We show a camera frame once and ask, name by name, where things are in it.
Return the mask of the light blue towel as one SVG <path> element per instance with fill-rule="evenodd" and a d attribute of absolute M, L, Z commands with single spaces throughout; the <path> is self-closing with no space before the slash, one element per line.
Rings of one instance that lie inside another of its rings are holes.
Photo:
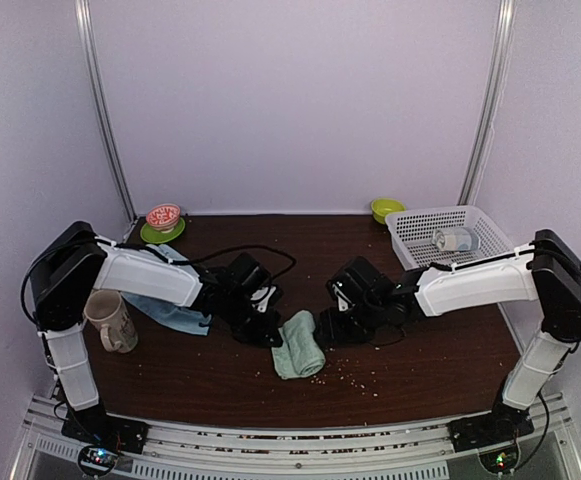
<path fill-rule="evenodd" d="M 187 261 L 185 256 L 166 244 L 151 245 L 148 252 L 135 251 L 135 254 L 147 256 L 161 265 Z M 207 336 L 209 333 L 213 321 L 211 315 L 204 316 L 199 311 L 144 295 L 125 291 L 121 295 L 129 305 L 163 327 L 196 336 Z"/>

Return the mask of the white perforated plastic basket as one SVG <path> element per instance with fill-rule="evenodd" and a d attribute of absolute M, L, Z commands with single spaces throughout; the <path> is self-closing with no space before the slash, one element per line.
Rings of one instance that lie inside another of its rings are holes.
<path fill-rule="evenodd" d="M 431 263 L 466 263 L 513 250 L 507 235 L 474 206 L 391 213 L 385 223 L 394 253 L 406 270 Z"/>

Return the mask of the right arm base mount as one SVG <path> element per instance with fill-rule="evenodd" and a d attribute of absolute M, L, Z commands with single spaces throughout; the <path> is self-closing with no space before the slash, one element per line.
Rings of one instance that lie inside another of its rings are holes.
<path fill-rule="evenodd" d="M 518 441 L 535 431 L 528 410 L 497 401 L 486 413 L 462 417 L 448 424 L 455 453 L 476 450 L 480 464 L 490 474 L 512 474 L 521 465 Z"/>

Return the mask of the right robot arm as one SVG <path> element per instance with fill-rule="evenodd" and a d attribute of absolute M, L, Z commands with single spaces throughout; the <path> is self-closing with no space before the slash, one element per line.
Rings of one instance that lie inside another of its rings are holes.
<path fill-rule="evenodd" d="M 538 301 L 543 319 L 521 359 L 502 382 L 483 419 L 489 440 L 515 431 L 568 352 L 581 343 L 581 260 L 552 230 L 510 252 L 467 263 L 432 262 L 393 282 L 357 256 L 326 283 L 335 306 L 323 310 L 314 338 L 322 347 L 373 340 L 384 326 L 512 301 Z"/>

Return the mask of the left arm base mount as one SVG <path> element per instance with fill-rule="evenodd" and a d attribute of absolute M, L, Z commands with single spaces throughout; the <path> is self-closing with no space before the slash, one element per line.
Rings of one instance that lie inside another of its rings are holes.
<path fill-rule="evenodd" d="M 66 407 L 61 434 L 83 443 L 76 462 L 87 478 L 101 479 L 115 469 L 125 454 L 143 452 L 149 431 L 147 423 L 110 415 L 102 402 L 77 411 L 69 404 L 62 385 L 59 385 L 58 398 L 60 402 L 54 412 L 60 406 Z"/>

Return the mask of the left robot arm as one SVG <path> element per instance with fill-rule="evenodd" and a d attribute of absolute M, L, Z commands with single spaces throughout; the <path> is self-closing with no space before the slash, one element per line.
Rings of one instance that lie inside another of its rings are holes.
<path fill-rule="evenodd" d="M 103 444 L 114 433 L 83 338 L 82 312 L 91 293 L 129 293 L 215 316 L 235 340 L 277 348 L 283 340 L 273 305 L 282 294 L 275 275 L 252 256 L 256 248 L 172 259 L 154 246 L 99 236 L 89 223 L 76 221 L 32 261 L 20 287 L 21 308 L 42 338 L 76 429 L 91 443 Z"/>

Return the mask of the mint green panda towel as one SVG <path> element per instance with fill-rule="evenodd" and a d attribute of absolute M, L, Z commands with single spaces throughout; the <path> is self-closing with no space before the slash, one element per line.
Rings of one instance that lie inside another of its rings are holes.
<path fill-rule="evenodd" d="M 315 329 L 313 314 L 307 310 L 297 312 L 278 329 L 282 345 L 273 347 L 271 354 L 282 380 L 308 378 L 323 369 L 326 359 L 314 339 Z"/>

